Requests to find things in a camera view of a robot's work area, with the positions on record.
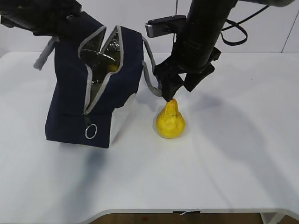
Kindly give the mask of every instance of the gray strap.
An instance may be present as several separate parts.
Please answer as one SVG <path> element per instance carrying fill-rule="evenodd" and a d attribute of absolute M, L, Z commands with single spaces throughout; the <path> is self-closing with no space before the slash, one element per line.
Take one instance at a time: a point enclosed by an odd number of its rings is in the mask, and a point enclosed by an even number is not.
<path fill-rule="evenodd" d="M 151 62 L 151 66 L 152 66 L 152 72 L 154 73 L 156 63 L 155 63 L 155 59 L 154 59 L 153 53 L 152 53 L 152 51 L 150 49 L 149 42 L 144 37 L 142 37 L 142 39 L 143 39 L 146 51 L 148 52 L 148 55 L 149 55 L 149 58 L 150 58 L 150 62 Z M 149 90 L 154 95 L 156 95 L 157 97 L 162 97 L 162 91 L 161 91 L 162 85 L 161 85 L 161 82 L 158 81 L 159 82 L 158 88 L 154 87 L 152 85 L 152 83 L 150 82 L 150 73 L 149 73 L 149 70 L 148 70 L 146 62 L 143 61 L 142 64 L 143 64 L 143 72 L 144 72 L 145 82 L 146 82 L 146 85 L 148 86 Z"/>
<path fill-rule="evenodd" d="M 50 54 L 53 52 L 54 48 L 55 48 L 55 43 L 59 41 L 58 37 L 52 37 L 47 46 L 45 47 L 45 49 L 43 50 L 43 52 L 41 53 L 41 55 L 39 56 L 39 58 L 37 59 L 37 61 L 35 62 L 35 64 L 33 65 L 33 67 L 35 69 L 38 70 L 42 70 L 43 66 L 46 64 L 48 57 L 50 56 Z"/>

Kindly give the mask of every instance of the pear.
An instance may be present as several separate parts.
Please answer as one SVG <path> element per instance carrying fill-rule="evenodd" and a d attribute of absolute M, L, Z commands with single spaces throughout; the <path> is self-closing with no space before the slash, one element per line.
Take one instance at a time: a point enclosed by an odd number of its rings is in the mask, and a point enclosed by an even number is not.
<path fill-rule="evenodd" d="M 174 139 L 184 132 L 185 127 L 186 122 L 178 111 L 178 102 L 172 99 L 158 115 L 156 128 L 162 137 Z"/>

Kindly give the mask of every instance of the wall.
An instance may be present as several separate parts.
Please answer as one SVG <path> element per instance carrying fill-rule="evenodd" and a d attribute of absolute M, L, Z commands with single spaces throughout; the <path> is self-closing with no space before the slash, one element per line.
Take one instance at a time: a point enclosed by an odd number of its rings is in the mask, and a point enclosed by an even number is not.
<path fill-rule="evenodd" d="M 297 16 L 297 19 L 294 23 L 288 42 L 285 45 L 284 52 L 286 53 L 299 52 L 299 16 Z"/>
<path fill-rule="evenodd" d="M 144 24 L 148 20 L 174 15 L 176 5 L 176 0 L 79 0 L 79 2 L 83 5 L 84 11 L 108 27 L 108 32 L 119 24 L 142 32 L 143 35 L 146 35 Z M 191 0 L 180 0 L 178 13 L 187 14 L 190 3 Z M 261 7 L 263 6 L 258 4 L 238 2 L 230 19 L 240 21 Z M 246 44 L 230 47 L 219 40 L 217 47 L 223 52 L 281 52 L 298 10 L 299 1 L 285 8 L 271 7 L 244 24 L 249 34 Z M 4 26 L 0 26 L 0 34 L 0 55 L 10 51 L 41 51 L 49 39 L 33 37 L 27 31 L 8 29 Z M 232 41 L 243 38 L 243 34 L 235 29 L 226 31 L 224 35 Z M 150 39 L 149 42 L 154 53 L 171 51 L 171 35 Z"/>

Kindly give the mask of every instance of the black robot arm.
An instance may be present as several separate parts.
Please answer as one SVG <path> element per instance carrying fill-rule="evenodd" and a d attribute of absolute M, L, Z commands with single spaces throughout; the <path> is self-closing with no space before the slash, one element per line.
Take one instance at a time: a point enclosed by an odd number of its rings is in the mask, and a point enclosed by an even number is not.
<path fill-rule="evenodd" d="M 0 0 L 1 24 L 18 27 L 34 35 L 68 36 L 70 16 L 80 16 L 75 0 Z"/>
<path fill-rule="evenodd" d="M 244 1 L 283 7 L 294 0 Z M 214 72 L 211 62 L 218 60 L 221 54 L 215 44 L 236 3 L 237 0 L 193 0 L 187 18 L 181 15 L 166 17 L 146 24 L 149 37 L 177 34 L 171 56 L 154 71 L 166 101 L 170 101 L 182 86 L 192 91 Z M 187 73 L 184 81 L 179 76 L 183 73 Z"/>

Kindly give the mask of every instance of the floor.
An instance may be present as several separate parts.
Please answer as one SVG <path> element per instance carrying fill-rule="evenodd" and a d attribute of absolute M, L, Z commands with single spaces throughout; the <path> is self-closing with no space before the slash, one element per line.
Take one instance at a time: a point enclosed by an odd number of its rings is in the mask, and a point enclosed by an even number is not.
<path fill-rule="evenodd" d="M 235 214 L 111 214 L 92 224 L 263 224 L 258 213 Z M 299 224 L 285 217 L 279 224 Z"/>

